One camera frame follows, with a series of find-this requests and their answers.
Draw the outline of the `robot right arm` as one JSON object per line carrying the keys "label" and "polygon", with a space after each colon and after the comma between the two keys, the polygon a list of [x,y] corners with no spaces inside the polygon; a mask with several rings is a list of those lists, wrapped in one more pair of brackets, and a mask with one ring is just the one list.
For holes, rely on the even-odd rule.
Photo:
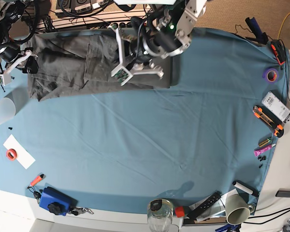
{"label": "robot right arm", "polygon": [[[35,18],[29,23],[29,35],[21,40],[13,39],[9,31],[12,25],[19,21],[26,9],[34,5]],[[27,43],[35,34],[40,17],[40,6],[37,0],[0,0],[0,74],[3,74],[1,61],[6,62],[6,67],[14,66],[27,74],[36,74],[39,66],[33,55],[33,48],[21,49],[21,45]]]}

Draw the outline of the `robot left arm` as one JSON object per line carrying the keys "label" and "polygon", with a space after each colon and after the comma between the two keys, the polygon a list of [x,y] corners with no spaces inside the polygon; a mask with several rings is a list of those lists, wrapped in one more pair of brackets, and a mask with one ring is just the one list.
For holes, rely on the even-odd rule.
{"label": "robot left arm", "polygon": [[162,5],[144,19],[132,17],[130,23],[136,37],[125,35],[120,26],[109,26],[116,34],[119,64],[111,76],[125,85],[136,75],[164,75],[154,58],[165,59],[182,54],[191,45],[190,34],[206,10],[204,0],[177,0]]}

